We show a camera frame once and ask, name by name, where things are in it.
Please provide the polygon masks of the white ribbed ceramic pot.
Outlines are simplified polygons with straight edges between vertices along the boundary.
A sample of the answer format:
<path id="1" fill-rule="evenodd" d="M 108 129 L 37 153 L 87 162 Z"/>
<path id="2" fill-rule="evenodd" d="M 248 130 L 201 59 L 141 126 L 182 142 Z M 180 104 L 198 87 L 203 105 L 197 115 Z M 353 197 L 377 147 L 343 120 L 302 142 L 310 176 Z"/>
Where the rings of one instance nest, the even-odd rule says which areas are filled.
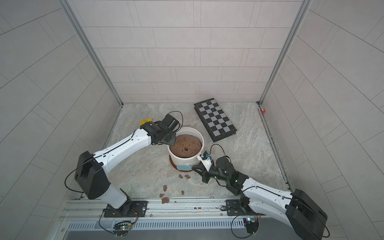
<path id="1" fill-rule="evenodd" d="M 194 166 L 200 163 L 198 156 L 203 152 L 205 141 L 202 134 L 190 127 L 183 127 L 176 133 L 176 142 L 168 146 L 168 152 L 176 165 Z"/>

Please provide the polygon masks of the light blue scrub brush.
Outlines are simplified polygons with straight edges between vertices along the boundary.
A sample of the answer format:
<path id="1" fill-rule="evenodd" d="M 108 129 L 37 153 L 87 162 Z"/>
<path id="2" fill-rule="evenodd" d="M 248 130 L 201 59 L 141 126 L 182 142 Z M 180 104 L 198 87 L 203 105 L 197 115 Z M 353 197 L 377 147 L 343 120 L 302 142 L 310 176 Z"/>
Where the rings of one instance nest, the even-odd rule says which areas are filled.
<path id="1" fill-rule="evenodd" d="M 192 167 L 189 165 L 177 165 L 177 170 L 182 172 L 190 172 L 192 171 Z"/>

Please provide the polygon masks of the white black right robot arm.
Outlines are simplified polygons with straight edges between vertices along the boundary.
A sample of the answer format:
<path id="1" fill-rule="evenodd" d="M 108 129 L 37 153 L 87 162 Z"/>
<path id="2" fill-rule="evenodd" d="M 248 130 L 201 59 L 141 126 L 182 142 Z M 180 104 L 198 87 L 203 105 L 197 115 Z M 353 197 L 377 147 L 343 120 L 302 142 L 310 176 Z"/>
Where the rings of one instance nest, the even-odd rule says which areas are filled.
<path id="1" fill-rule="evenodd" d="M 213 164 L 207 158 L 192 167 L 204 183 L 210 179 L 225 181 L 226 189 L 240 196 L 239 211 L 244 214 L 262 214 L 289 227 L 303 240 L 322 240 L 330 237 L 326 227 L 327 214 L 304 191 L 278 190 L 257 182 L 235 170 L 230 160 L 223 156 Z"/>

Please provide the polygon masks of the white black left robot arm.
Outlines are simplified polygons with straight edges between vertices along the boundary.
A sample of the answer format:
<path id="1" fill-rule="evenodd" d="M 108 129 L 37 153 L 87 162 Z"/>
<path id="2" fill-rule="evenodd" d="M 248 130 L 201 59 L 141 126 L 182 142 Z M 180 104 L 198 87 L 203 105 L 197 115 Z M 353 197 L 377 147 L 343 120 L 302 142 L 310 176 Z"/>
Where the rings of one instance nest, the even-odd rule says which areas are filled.
<path id="1" fill-rule="evenodd" d="M 142 123 L 131 135 L 116 144 L 93 154 L 88 151 L 82 153 L 74 179 L 88 199 L 102 200 L 121 213 L 129 213 L 132 208 L 129 196 L 111 184 L 107 173 L 130 155 L 150 145 L 174 145 L 179 129 L 180 122 L 171 115 L 166 115 L 162 121 Z"/>

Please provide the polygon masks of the yellow plastic block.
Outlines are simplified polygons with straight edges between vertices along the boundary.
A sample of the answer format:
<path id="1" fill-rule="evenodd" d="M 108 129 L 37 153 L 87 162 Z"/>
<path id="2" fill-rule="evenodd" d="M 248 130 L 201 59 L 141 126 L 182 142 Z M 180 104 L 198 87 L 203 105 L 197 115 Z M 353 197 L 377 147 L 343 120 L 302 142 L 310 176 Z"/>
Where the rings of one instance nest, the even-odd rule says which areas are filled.
<path id="1" fill-rule="evenodd" d="M 147 122 L 152 122 L 153 120 L 148 118 L 147 120 L 142 120 L 141 123 L 140 123 L 140 126 L 144 125 L 145 123 Z"/>

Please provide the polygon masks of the terracotta saucer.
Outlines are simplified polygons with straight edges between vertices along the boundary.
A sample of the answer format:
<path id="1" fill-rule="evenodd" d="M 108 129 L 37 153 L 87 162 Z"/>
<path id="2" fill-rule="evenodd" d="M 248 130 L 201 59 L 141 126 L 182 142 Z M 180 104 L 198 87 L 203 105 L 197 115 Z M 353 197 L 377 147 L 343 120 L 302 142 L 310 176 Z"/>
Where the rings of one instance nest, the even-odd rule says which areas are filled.
<path id="1" fill-rule="evenodd" d="M 170 159 L 170 163 L 173 166 L 173 168 L 175 168 L 177 170 L 177 165 L 173 162 L 173 159 L 171 158 L 171 156 L 169 156 L 169 159 Z"/>

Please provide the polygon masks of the black grey chessboard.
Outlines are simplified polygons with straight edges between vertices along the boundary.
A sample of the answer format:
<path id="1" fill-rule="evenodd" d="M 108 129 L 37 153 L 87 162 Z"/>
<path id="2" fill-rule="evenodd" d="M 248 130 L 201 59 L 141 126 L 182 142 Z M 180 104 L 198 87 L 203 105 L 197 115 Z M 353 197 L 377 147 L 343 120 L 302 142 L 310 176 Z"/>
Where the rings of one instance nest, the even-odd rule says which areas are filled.
<path id="1" fill-rule="evenodd" d="M 214 143 L 236 134 L 237 129 L 214 98 L 195 103 L 194 109 Z"/>

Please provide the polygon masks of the right circuit board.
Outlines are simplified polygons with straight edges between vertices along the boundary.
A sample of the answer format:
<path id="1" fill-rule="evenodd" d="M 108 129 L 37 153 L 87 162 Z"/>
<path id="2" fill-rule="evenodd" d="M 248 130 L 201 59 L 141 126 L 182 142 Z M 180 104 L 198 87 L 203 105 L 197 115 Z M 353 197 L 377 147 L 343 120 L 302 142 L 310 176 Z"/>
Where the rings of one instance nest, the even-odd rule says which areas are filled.
<path id="1" fill-rule="evenodd" d="M 248 234 L 253 235 L 259 230 L 260 222 L 258 218 L 243 218 L 243 222 Z"/>

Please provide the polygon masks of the circuit board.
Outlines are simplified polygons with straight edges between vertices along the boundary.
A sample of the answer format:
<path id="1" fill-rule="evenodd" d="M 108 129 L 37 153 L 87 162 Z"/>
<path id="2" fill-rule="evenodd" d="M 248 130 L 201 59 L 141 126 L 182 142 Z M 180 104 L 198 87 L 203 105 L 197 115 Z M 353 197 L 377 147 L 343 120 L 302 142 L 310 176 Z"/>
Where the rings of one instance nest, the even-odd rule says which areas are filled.
<path id="1" fill-rule="evenodd" d="M 243 218 L 243 222 L 248 234 L 253 235 L 259 230 L 260 222 L 258 218 Z"/>
<path id="2" fill-rule="evenodd" d="M 122 221 L 114 225 L 113 231 L 122 235 L 123 233 L 130 231 L 132 227 L 133 224 L 131 221 Z"/>

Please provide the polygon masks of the aluminium corner profile left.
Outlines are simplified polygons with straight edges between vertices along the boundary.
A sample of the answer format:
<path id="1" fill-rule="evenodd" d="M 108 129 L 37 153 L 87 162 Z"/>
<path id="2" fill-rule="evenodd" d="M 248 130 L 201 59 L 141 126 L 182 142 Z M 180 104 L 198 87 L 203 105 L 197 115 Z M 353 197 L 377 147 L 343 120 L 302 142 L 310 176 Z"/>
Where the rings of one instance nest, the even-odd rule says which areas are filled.
<path id="1" fill-rule="evenodd" d="M 95 65 L 96 69 L 98 70 L 99 74 L 101 75 L 102 79 L 106 82 L 110 90 L 112 91 L 113 95 L 115 96 L 117 102 L 119 103 L 120 107 L 122 108 L 124 103 L 122 102 L 116 88 L 113 86 L 113 83 L 111 79 L 109 78 L 107 72 L 105 71 L 104 67 L 102 66 L 102 62 L 100 61 L 100 58 L 97 56 L 94 48 L 92 47 L 89 39 L 86 36 L 86 33 L 84 32 L 82 26 L 80 25 L 80 22 L 76 18 L 74 11 L 72 10 L 70 4 L 66 0 L 58 0 L 58 3 L 60 7 L 62 8 L 66 18 L 68 19 L 69 23 L 71 24 L 72 28 L 74 29 L 75 33 L 77 34 L 81 44 L 87 51 L 91 61 Z"/>

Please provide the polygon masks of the aluminium corner profile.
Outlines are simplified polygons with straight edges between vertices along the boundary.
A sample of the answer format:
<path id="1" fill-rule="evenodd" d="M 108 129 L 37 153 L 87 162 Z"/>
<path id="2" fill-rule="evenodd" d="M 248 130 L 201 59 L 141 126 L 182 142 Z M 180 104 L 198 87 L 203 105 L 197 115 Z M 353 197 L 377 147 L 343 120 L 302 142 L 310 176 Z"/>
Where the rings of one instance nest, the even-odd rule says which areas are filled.
<path id="1" fill-rule="evenodd" d="M 86 33 L 84 32 L 82 26 L 80 25 L 80 22 L 76 18 L 74 11 L 72 10 L 70 4 L 66 0 L 58 0 L 58 3 L 60 7 L 62 8 L 66 18 L 68 19 L 69 23 L 71 24 L 72 28 L 74 29 L 75 33 L 77 34 L 81 44 L 87 51 L 91 61 L 95 65 L 96 69 L 98 70 L 99 74 L 101 75 L 102 79 L 106 82 L 110 90 L 112 91 L 113 95 L 115 96 L 117 102 L 119 103 L 120 107 L 122 108 L 124 103 L 122 102 L 116 88 L 113 86 L 113 83 L 111 79 L 109 78 L 107 72 L 105 71 L 104 67 L 102 66 L 102 62 L 100 61 L 100 58 L 97 56 L 94 48 L 92 47 L 89 39 L 86 36 Z"/>
<path id="2" fill-rule="evenodd" d="M 265 102 L 265 100 L 266 100 L 266 98 L 268 96 L 268 93 L 271 90 L 272 85 L 273 85 L 273 83 L 274 83 L 274 81 L 275 81 L 275 79 L 276 79 L 276 77 L 277 77 L 277 75 L 279 73 L 279 70 L 280 70 L 280 68 L 281 68 L 281 66 L 282 66 L 282 64 L 284 62 L 284 59 L 287 56 L 287 54 L 289 52 L 289 49 L 290 49 L 290 47 L 291 47 L 291 45 L 292 45 L 292 43 L 293 43 L 293 41 L 294 41 L 294 39 L 295 39 L 299 29 L 300 29 L 300 26 L 301 26 L 301 24 L 302 24 L 302 22 L 303 22 L 303 20 L 304 20 L 304 18 L 306 16 L 306 13 L 309 10 L 311 2 L 312 2 L 311 0 L 304 0 L 302 2 L 302 4 L 301 4 L 301 6 L 299 8 L 299 11 L 297 13 L 297 16 L 296 16 L 296 18 L 295 18 L 295 20 L 293 22 L 293 25 L 292 25 L 292 27 L 291 27 L 291 29 L 289 31 L 287 39 L 285 40 L 285 43 L 284 43 L 283 48 L 281 50 L 281 53 L 280 53 L 280 55 L 278 57 L 278 60 L 277 60 L 275 66 L 273 68 L 271 76 L 270 76 L 270 78 L 269 78 L 269 80 L 268 80 L 268 82 L 266 84 L 266 88 L 263 91 L 263 94 L 262 94 L 262 96 L 261 96 L 261 98 L 259 100 L 259 106 L 262 106 L 263 103 Z"/>

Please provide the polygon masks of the left circuit board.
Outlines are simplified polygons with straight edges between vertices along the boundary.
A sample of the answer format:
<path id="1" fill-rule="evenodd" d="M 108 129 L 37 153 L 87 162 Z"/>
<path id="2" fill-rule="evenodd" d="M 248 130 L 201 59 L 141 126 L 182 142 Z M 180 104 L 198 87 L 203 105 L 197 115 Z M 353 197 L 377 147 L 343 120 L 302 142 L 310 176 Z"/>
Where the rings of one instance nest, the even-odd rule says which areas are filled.
<path id="1" fill-rule="evenodd" d="M 131 221 L 122 221 L 114 225 L 113 231 L 122 235 L 123 233 L 130 231 L 132 227 L 133 224 Z"/>

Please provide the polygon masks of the aluminium corner profile right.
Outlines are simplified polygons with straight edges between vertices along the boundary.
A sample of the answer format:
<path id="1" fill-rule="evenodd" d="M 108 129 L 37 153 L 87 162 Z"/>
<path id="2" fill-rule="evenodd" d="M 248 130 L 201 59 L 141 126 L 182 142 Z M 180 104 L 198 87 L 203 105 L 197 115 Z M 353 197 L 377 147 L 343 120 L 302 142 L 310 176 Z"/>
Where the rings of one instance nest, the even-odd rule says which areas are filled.
<path id="1" fill-rule="evenodd" d="M 296 16 L 296 18 L 295 18 L 295 20 L 293 22 L 293 25 L 292 25 L 292 27 L 291 27 L 291 29 L 289 31 L 287 39 L 285 40 L 285 43 L 284 43 L 283 48 L 281 50 L 281 53 L 280 53 L 280 55 L 278 57 L 278 60 L 277 60 L 275 66 L 273 68 L 271 76 L 270 76 L 270 78 L 269 78 L 269 80 L 268 80 L 268 82 L 266 84 L 266 88 L 263 91 L 263 94 L 262 94 L 262 96 L 261 96 L 261 98 L 259 100 L 259 106 L 262 106 L 263 103 L 265 102 L 265 100 L 266 100 L 266 98 L 268 96 L 268 93 L 271 90 L 272 85 L 273 85 L 273 83 L 274 83 L 274 81 L 275 81 L 275 79 L 276 79 L 276 77 L 277 77 L 277 75 L 279 73 L 279 70 L 280 70 L 280 68 L 281 68 L 281 66 L 282 66 L 282 64 L 284 62 L 284 59 L 287 56 L 287 54 L 289 52 L 289 49 L 290 49 L 290 47 L 291 47 L 291 45 L 292 45 L 292 43 L 293 43 L 293 41 L 294 41 L 294 39 L 295 39 L 299 29 L 300 29 L 300 26 L 301 26 L 301 24 L 302 24 L 302 22 L 303 22 L 303 20 L 304 20 L 304 18 L 306 16 L 306 13 L 309 10 L 311 2 L 312 2 L 311 0 L 304 0 L 302 2 L 302 4 L 301 4 L 301 6 L 299 8 L 299 11 L 297 13 L 297 16 Z"/>

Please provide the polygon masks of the brown mud clump on rail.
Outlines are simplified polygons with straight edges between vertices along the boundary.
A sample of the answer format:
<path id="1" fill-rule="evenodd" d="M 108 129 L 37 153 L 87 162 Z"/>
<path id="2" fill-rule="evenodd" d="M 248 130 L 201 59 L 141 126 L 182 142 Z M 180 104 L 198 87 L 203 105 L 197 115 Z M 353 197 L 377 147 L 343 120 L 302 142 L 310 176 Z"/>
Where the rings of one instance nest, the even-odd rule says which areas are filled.
<path id="1" fill-rule="evenodd" d="M 170 202 L 170 199 L 167 197 L 162 198 L 162 204 L 167 204 Z"/>

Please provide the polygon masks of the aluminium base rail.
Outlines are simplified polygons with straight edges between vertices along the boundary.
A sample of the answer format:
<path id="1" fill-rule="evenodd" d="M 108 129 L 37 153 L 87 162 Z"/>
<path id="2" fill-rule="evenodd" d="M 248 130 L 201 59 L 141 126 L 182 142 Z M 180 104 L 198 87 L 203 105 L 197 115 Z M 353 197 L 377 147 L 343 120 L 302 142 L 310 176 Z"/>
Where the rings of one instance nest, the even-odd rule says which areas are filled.
<path id="1" fill-rule="evenodd" d="M 132 207 L 136 209 L 139 220 L 160 219 L 218 219 L 232 217 L 239 212 L 241 197 L 185 197 L 170 198 L 170 202 L 162 204 L 161 198 L 133 199 Z M 98 220 L 103 210 L 107 210 L 108 220 L 132 219 L 119 214 L 101 200 L 68 201 L 59 215 L 60 221 L 93 221 Z"/>

